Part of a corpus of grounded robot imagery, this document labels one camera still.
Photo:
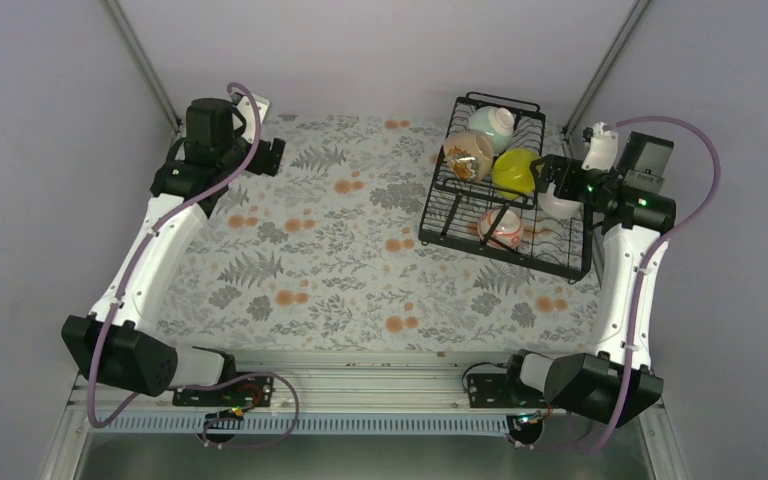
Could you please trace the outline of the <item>yellow-green bowl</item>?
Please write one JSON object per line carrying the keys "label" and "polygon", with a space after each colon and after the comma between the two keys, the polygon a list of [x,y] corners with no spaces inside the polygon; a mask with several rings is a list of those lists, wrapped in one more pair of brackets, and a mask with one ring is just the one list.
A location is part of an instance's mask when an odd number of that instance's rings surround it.
{"label": "yellow-green bowl", "polygon": [[528,148],[513,148],[502,153],[491,171],[496,193],[506,200],[531,194],[535,180],[530,167],[539,158],[538,153]]}

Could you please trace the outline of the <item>pale green bowl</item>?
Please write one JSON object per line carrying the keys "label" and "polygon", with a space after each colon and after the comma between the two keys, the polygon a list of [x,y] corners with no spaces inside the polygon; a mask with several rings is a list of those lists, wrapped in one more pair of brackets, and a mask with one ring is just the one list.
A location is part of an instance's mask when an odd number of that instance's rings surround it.
{"label": "pale green bowl", "polygon": [[471,114],[467,125],[469,130],[487,136],[498,156],[510,145],[516,120],[512,112],[504,107],[485,106]]}

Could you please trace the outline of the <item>beige patterned bowl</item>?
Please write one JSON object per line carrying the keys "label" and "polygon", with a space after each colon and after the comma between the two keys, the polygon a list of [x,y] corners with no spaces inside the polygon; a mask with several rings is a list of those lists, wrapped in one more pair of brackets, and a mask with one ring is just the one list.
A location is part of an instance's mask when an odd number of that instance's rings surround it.
{"label": "beige patterned bowl", "polygon": [[445,139],[443,155],[457,179],[480,182],[492,168],[495,150],[487,135],[467,130]]}

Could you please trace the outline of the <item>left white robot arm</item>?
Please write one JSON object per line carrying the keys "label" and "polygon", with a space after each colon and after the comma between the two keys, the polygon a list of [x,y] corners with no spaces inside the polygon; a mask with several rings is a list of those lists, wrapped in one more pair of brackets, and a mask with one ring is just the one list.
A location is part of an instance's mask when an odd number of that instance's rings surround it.
{"label": "left white robot arm", "polygon": [[265,140],[254,123],[269,108],[269,100],[240,93],[191,102],[184,134],[155,173],[139,233],[114,280],[88,314],[71,315],[62,327],[84,378],[152,397],[198,385],[215,405],[236,396],[229,355],[172,346],[160,334],[161,309],[190,243],[228,190],[226,178],[240,165],[276,175],[285,143]]}

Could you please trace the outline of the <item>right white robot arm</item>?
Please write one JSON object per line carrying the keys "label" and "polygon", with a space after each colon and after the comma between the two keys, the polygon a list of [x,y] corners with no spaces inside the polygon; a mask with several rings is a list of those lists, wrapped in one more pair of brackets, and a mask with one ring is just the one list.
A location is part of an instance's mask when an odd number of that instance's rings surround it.
{"label": "right white robot arm", "polygon": [[558,219],[575,207],[603,217],[605,266],[595,321],[583,352],[550,358],[527,350],[511,357],[501,384],[504,399],[525,407],[535,398],[588,419],[620,427],[655,404],[664,381],[653,374],[648,325],[665,235],[675,224],[674,200],[658,195],[657,177],[637,185],[638,161],[662,170],[670,142],[633,135],[618,151],[606,127],[587,131],[583,160],[547,155],[533,162],[541,210]]}

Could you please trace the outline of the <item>red white patterned bowl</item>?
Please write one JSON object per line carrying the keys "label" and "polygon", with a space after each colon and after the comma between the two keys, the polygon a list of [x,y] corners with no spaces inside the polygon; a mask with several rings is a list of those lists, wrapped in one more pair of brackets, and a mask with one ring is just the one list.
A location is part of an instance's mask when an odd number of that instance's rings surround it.
{"label": "red white patterned bowl", "polygon": [[495,208],[486,211],[477,223],[477,235],[487,239],[486,244],[497,249],[516,250],[524,232],[520,216],[508,209]]}

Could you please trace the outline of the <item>floral table mat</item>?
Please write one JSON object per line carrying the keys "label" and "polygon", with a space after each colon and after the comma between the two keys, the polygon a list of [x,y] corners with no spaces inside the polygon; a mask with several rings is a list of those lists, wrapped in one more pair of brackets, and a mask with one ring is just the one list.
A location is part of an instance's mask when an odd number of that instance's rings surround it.
{"label": "floral table mat", "polygon": [[571,352],[595,319],[572,283],[423,244],[473,239],[486,201],[435,191],[446,119],[278,115],[279,173],[237,178],[190,244],[159,330],[220,349]]}

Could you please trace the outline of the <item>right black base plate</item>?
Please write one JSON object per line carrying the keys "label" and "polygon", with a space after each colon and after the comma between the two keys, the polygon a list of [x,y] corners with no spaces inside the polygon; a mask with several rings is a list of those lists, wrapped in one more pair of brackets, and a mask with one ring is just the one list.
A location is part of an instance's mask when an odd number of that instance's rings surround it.
{"label": "right black base plate", "polygon": [[504,363],[472,364],[463,371],[461,383],[473,409],[547,407],[543,395],[509,374]]}

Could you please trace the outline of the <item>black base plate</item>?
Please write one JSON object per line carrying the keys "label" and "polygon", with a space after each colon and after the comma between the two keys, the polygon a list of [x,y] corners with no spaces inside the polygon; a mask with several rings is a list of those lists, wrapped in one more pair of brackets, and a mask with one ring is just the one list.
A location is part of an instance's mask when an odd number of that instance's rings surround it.
{"label": "black base plate", "polygon": [[463,371],[461,383],[473,409],[547,407],[543,395],[509,374],[504,363],[472,364]]}
{"label": "black base plate", "polygon": [[184,389],[173,393],[172,404],[177,407],[210,407],[249,409],[269,407],[274,380],[255,377],[218,390]]}

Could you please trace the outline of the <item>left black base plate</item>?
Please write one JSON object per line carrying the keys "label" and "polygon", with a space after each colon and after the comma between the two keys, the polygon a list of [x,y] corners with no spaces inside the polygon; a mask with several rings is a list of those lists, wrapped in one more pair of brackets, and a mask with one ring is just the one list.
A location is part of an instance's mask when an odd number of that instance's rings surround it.
{"label": "left black base plate", "polygon": [[255,377],[218,390],[184,389],[173,393],[172,404],[177,407],[210,407],[249,409],[269,407],[274,380]]}

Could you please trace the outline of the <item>aluminium mounting rail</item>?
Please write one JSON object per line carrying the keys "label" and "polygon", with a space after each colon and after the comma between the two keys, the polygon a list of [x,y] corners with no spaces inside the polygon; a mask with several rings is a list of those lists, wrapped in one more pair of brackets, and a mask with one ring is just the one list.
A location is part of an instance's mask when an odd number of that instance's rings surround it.
{"label": "aluminium mounting rail", "polygon": [[[461,383],[468,366],[508,366],[519,352],[240,351],[225,353],[230,369],[222,382],[156,397],[78,379],[67,409],[104,431],[196,434],[218,448],[231,447],[236,435],[264,435],[276,443],[292,434],[450,434],[504,437],[535,449],[547,420],[581,415],[548,404],[473,409]],[[174,392],[218,390],[255,377],[274,380],[269,407],[172,404]]]}

